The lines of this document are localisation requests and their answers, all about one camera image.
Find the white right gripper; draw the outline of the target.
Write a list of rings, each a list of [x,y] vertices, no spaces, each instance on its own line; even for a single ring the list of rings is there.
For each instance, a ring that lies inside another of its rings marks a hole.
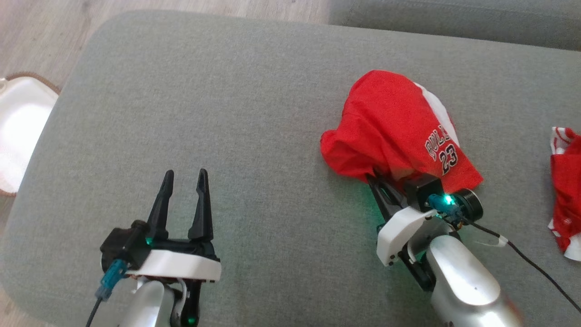
[[[385,223],[379,227],[376,242],[380,262],[386,267],[403,262],[419,287],[433,292],[436,277],[427,249],[438,236],[459,239],[457,230],[434,209],[422,213],[407,207],[405,194],[391,177],[368,174],[367,183]]]

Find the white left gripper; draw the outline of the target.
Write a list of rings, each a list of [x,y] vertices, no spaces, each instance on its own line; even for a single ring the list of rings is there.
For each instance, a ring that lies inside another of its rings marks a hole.
[[[173,193],[174,171],[165,173],[148,217],[147,241],[168,240],[166,229],[169,201]],[[198,176],[198,201],[187,238],[193,242],[213,240],[209,176],[201,169]],[[200,321],[202,283],[220,280],[222,265],[211,252],[186,254],[172,250],[152,250],[139,270],[133,302],[127,310],[129,327],[197,327]]]

